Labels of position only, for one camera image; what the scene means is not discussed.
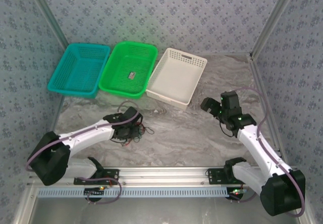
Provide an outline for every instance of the marble surface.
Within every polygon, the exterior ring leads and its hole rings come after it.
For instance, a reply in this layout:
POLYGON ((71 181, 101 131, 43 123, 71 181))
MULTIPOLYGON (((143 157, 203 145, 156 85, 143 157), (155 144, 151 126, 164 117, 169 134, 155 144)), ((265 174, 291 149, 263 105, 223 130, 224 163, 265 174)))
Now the marble surface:
MULTIPOLYGON (((200 56, 208 63, 186 111, 144 94, 135 102, 143 114, 144 125, 151 127, 154 135, 144 134, 139 142, 131 142, 125 147, 109 140, 103 141, 80 151, 75 157, 92 156, 103 166, 217 166, 239 156, 255 164, 246 147, 236 138, 225 136, 219 122, 200 109, 205 97, 220 101, 222 92, 254 86, 247 56, 200 56)), ((249 90, 239 91, 238 95, 243 112, 250 113, 260 122, 263 111, 258 96, 249 90)), ((56 133, 94 124, 105 115, 116 113, 124 100, 103 91, 99 91, 95 99, 66 97, 56 133)), ((266 124, 261 131, 271 144, 266 124)))

